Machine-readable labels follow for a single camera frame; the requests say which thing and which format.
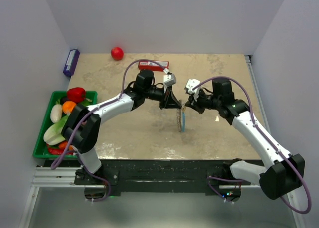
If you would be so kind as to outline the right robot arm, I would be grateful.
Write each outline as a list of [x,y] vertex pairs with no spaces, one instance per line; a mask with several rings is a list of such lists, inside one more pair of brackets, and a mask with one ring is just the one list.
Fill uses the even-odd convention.
[[206,109],[217,110],[220,117],[246,138],[263,162],[263,166],[258,166],[244,160],[234,160],[222,172],[223,181],[232,185],[244,180],[258,185],[272,200],[299,188],[304,174],[304,159],[299,154],[292,155],[270,136],[252,112],[250,100],[235,98],[231,84],[233,79],[221,76],[211,81],[213,91],[207,94],[201,81],[188,80],[185,91],[189,99],[185,105],[200,114]]

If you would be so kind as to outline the blue grey keyring with rings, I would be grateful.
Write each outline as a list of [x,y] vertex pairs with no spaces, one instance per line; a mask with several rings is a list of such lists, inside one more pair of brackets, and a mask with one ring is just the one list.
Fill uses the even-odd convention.
[[181,108],[176,111],[177,127],[179,132],[184,133],[186,131],[186,107],[182,100],[179,100],[179,102],[181,103]]

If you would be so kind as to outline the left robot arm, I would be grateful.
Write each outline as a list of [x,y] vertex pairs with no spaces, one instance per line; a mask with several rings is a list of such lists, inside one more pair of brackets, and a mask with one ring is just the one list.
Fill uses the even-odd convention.
[[61,135],[78,152],[80,161],[87,169],[85,177],[91,184],[99,184],[103,180],[102,163],[95,150],[100,125],[122,113],[133,111],[146,99],[158,101],[160,109],[182,108],[173,94],[174,84],[176,76],[169,72],[163,77],[162,87],[158,87],[153,71],[143,69],[117,96],[87,107],[80,104],[73,109]]

